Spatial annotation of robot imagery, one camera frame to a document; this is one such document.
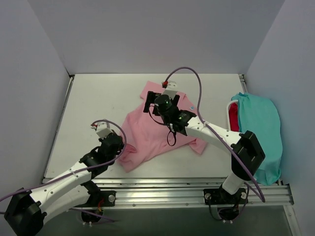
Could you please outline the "pink t shirt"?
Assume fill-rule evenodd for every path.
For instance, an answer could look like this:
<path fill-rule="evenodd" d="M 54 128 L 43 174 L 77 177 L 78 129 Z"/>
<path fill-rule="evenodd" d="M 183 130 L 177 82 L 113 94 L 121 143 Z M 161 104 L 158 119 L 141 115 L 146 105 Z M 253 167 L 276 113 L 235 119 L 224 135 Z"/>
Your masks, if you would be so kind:
<path fill-rule="evenodd" d="M 128 113 L 122 129 L 127 137 L 127 147 L 118 159 L 125 172 L 130 172 L 143 162 L 182 146 L 202 154 L 207 143 L 201 139 L 177 134 L 177 140 L 167 137 L 169 129 L 157 124 L 148 113 L 144 113 L 145 102 Z"/>

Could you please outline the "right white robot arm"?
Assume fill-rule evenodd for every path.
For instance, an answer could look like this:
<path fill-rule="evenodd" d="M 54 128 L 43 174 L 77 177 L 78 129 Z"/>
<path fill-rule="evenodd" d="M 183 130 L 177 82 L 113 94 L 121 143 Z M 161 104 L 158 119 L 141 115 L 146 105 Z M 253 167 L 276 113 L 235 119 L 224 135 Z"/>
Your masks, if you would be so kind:
<path fill-rule="evenodd" d="M 263 148 L 251 131 L 230 131 L 203 121 L 191 111 L 180 110 L 177 106 L 179 98 L 179 95 L 171 99 L 167 94 L 149 91 L 143 111 L 161 117 L 161 125 L 174 136 L 195 137 L 231 153 L 232 172 L 218 191 L 220 200 L 229 203 L 245 182 L 254 181 L 253 176 L 265 159 Z"/>

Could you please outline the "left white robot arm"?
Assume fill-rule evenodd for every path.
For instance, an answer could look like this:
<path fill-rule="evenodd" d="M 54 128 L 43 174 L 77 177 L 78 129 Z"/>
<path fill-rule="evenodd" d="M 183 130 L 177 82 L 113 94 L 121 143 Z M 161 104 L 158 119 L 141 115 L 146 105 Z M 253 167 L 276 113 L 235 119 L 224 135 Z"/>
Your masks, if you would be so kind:
<path fill-rule="evenodd" d="M 18 236 L 36 235 L 52 218 L 76 206 L 97 206 L 106 198 L 93 179 L 105 172 L 124 148 L 123 138 L 110 131 L 100 145 L 60 176 L 32 190 L 14 194 L 4 218 Z"/>

